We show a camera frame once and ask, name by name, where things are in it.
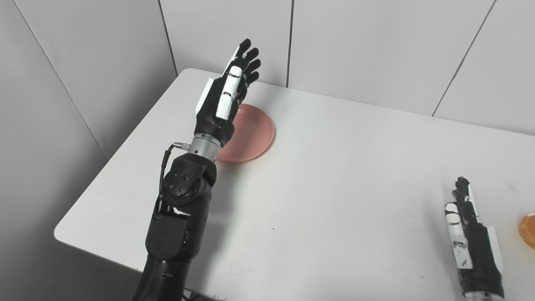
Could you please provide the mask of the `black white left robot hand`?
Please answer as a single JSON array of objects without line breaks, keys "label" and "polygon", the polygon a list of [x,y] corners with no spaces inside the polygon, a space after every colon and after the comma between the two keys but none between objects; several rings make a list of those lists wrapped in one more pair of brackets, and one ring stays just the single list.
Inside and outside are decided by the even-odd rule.
[{"label": "black white left robot hand", "polygon": [[221,147],[230,141],[239,105],[260,76],[258,55],[259,49],[246,38],[237,46],[224,72],[218,78],[208,78],[196,107],[195,135],[209,135]]}]

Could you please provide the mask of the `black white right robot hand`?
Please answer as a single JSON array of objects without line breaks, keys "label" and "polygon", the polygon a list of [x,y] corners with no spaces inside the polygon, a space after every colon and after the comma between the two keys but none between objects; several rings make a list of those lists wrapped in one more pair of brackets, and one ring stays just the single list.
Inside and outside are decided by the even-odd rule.
[{"label": "black white right robot hand", "polygon": [[479,218],[470,181],[458,177],[444,206],[450,246],[466,301],[504,301],[503,260],[495,227]]}]

